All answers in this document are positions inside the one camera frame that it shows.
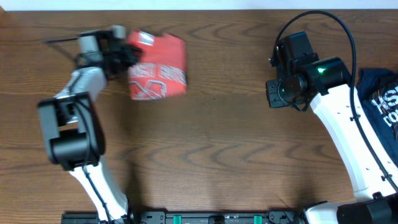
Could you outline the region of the red t-shirt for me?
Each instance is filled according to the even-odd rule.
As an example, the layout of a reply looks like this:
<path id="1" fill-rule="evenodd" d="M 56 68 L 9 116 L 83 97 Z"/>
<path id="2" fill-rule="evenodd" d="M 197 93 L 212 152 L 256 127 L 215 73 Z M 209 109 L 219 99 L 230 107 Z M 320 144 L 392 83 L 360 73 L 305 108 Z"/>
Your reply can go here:
<path id="1" fill-rule="evenodd" d="M 129 69 L 132 100 L 158 100 L 187 92 L 185 41 L 167 33 L 131 32 L 128 42 L 142 50 L 139 62 Z"/>

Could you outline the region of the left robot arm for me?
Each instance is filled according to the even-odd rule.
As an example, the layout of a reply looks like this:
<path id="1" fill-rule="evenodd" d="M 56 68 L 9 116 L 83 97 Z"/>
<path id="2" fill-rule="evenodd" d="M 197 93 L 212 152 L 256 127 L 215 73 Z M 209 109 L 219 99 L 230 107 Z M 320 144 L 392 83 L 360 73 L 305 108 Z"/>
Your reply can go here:
<path id="1" fill-rule="evenodd" d="M 135 223 L 129 199 L 113 179 L 106 163 L 106 142 L 94 102 L 113 75 L 135 65 L 141 50 L 126 41 L 121 26 L 82 32 L 80 52 L 72 58 L 70 81 L 38 104 L 45 151 L 84 188 L 97 214 L 68 216 L 70 223 Z"/>

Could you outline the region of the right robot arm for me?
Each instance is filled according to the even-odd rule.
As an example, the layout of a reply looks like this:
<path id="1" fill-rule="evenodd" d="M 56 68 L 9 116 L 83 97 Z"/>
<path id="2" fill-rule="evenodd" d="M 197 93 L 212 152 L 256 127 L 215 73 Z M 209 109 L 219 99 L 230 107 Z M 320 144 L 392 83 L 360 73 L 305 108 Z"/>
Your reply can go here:
<path id="1" fill-rule="evenodd" d="M 349 174 L 354 202 L 320 202 L 269 214 L 271 223 L 397 223 L 397 167 L 366 117 L 351 75 L 338 57 L 316 54 L 278 64 L 266 81 L 271 108 L 311 109 L 326 127 Z"/>

